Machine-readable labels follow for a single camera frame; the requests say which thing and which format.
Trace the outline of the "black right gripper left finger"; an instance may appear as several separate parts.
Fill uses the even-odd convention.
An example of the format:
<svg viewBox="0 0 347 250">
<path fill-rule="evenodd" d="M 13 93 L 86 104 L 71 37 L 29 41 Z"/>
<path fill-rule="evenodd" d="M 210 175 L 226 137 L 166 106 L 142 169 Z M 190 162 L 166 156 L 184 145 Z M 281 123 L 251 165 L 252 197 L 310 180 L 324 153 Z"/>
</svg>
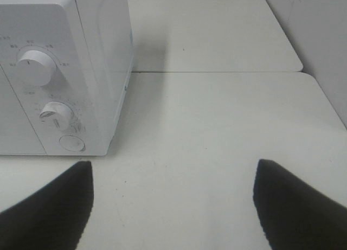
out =
<svg viewBox="0 0 347 250">
<path fill-rule="evenodd" d="M 76 249 L 94 201 L 90 161 L 1 212 L 1 249 Z"/>
</svg>

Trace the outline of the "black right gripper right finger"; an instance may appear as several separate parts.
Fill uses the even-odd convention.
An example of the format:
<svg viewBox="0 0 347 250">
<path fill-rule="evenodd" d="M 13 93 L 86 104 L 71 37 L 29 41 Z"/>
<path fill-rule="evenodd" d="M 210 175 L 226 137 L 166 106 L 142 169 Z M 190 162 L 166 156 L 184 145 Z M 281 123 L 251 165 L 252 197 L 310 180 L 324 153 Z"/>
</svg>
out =
<svg viewBox="0 0 347 250">
<path fill-rule="evenodd" d="M 261 159 L 253 202 L 271 249 L 346 249 L 346 207 Z"/>
</svg>

